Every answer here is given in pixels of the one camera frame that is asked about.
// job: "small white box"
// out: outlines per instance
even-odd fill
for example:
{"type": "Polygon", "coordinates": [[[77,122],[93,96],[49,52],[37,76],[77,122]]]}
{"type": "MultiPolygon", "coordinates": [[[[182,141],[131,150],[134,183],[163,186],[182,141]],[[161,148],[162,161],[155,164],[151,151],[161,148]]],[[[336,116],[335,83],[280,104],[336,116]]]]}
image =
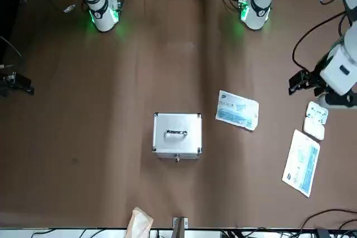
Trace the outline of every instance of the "small white box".
{"type": "Polygon", "coordinates": [[[177,162],[198,159],[202,153],[201,114],[155,113],[152,152],[177,162]]]}
{"type": "Polygon", "coordinates": [[[318,121],[310,117],[305,117],[305,121],[303,122],[303,131],[318,140],[323,140],[325,137],[324,125],[321,125],[318,121]]]}

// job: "aluminum case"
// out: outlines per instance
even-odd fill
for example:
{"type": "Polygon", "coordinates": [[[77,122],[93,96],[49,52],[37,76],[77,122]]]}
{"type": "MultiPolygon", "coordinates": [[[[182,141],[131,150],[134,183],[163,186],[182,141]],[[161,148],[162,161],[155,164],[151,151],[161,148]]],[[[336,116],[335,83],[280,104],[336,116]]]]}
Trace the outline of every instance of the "aluminum case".
{"type": "Polygon", "coordinates": [[[202,153],[201,114],[155,113],[152,152],[177,162],[198,159],[202,153]]]}

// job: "case handle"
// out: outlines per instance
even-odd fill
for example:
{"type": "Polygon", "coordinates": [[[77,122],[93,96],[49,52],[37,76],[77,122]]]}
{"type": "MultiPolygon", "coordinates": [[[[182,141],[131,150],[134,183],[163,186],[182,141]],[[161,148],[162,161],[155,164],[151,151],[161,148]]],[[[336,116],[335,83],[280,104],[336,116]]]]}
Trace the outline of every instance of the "case handle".
{"type": "Polygon", "coordinates": [[[184,135],[184,136],[186,136],[187,134],[188,134],[188,132],[187,131],[175,131],[175,130],[166,130],[165,131],[165,134],[177,134],[177,135],[184,135]]]}

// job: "brown table surface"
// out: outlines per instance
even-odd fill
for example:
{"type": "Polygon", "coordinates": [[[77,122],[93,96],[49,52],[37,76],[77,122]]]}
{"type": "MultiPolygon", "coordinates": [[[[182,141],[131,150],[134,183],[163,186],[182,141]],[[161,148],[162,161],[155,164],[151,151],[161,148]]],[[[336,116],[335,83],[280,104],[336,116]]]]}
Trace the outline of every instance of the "brown table surface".
{"type": "MultiPolygon", "coordinates": [[[[59,8],[73,0],[54,0],[59,8]]],[[[99,33],[87,12],[61,14],[48,0],[21,7],[12,42],[35,96],[2,99],[2,226],[126,227],[138,206],[155,227],[299,227],[327,208],[357,209],[357,112],[331,110],[310,198],[282,182],[292,134],[312,91],[288,95],[298,39],[341,3],[274,0],[250,31],[221,0],[126,0],[120,24],[99,33]],[[215,120],[219,90],[259,102],[249,132],[215,120]],[[201,159],[151,153],[154,112],[202,113],[201,159]]],[[[296,59],[313,68],[337,40],[319,28],[296,59]]],[[[7,62],[14,62],[7,51],[7,62]]],[[[351,218],[330,213],[308,227],[351,218]]]]}

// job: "silver metal box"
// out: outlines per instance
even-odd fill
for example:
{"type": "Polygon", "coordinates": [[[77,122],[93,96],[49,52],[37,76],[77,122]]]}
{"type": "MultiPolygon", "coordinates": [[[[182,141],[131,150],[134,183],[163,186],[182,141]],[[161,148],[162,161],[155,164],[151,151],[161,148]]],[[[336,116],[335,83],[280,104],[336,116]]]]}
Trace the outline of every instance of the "silver metal box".
{"type": "Polygon", "coordinates": [[[201,114],[155,113],[152,151],[159,158],[198,159],[202,153],[201,114]]]}

